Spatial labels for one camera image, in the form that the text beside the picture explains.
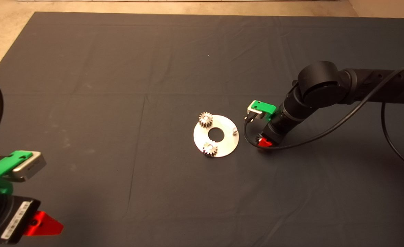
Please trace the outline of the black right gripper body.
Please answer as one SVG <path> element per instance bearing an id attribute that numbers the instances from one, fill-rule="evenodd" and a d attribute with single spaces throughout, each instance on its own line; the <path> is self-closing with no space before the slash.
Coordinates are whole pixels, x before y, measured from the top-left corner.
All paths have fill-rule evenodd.
<path id="1" fill-rule="evenodd" d="M 284 127 L 285 120 L 285 116 L 273 117 L 263 128 L 262 135 L 274 145 L 281 144 L 287 135 Z"/>

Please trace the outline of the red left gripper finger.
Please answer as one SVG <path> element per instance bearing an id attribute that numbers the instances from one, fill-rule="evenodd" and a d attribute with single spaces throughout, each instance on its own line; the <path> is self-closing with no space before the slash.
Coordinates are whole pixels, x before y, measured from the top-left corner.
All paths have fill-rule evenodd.
<path id="1" fill-rule="evenodd" d="M 25 228 L 24 236 L 54 236 L 62 233 L 64 229 L 56 219 L 44 211 L 36 211 L 29 224 Z"/>

